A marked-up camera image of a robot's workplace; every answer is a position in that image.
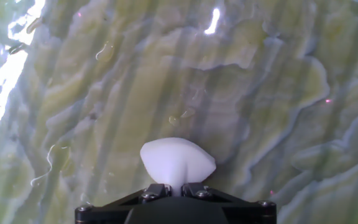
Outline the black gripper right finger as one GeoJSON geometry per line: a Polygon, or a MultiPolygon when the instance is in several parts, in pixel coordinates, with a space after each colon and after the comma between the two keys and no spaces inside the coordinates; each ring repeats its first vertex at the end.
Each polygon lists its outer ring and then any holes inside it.
{"type": "Polygon", "coordinates": [[[185,184],[181,192],[184,197],[204,202],[199,208],[213,223],[276,224],[276,203],[272,201],[248,202],[202,183],[185,184]]]}

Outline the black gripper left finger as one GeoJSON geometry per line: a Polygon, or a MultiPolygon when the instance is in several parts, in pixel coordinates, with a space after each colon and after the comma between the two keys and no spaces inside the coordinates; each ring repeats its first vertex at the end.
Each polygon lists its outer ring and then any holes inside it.
{"type": "Polygon", "coordinates": [[[171,195],[172,188],[169,185],[150,184],[145,189],[100,207],[92,204],[80,205],[75,208],[75,224],[125,223],[133,208],[171,195]]]}

